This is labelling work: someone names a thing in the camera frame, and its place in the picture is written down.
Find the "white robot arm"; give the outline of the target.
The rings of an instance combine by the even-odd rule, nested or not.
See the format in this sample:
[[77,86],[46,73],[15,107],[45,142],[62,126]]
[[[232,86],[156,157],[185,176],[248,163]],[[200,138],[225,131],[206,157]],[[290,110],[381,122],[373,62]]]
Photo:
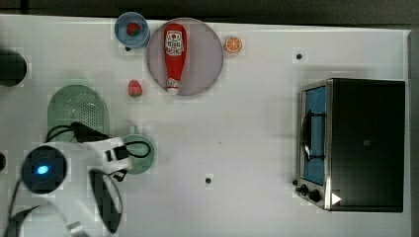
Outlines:
[[132,163],[120,137],[81,122],[51,128],[22,164],[17,187],[46,201],[15,213],[10,202],[2,237],[110,237],[124,204],[117,183]]

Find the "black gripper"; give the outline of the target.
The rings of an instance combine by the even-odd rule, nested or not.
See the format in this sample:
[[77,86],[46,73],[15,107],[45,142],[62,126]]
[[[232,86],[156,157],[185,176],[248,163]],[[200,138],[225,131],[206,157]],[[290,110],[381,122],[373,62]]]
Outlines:
[[107,134],[97,131],[81,122],[73,122],[70,125],[74,136],[78,142],[96,142],[109,139]]

